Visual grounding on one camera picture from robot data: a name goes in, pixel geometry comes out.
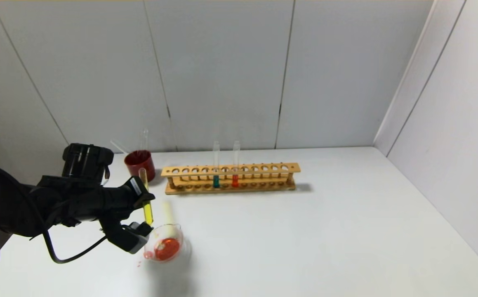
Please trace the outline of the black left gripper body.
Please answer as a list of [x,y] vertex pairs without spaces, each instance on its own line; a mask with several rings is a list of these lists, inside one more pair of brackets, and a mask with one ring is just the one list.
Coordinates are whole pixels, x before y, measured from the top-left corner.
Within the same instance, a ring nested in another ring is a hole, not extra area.
[[148,190],[138,176],[131,176],[119,187],[100,186],[104,195],[105,211],[112,212],[126,219],[130,214],[143,208],[148,198]]

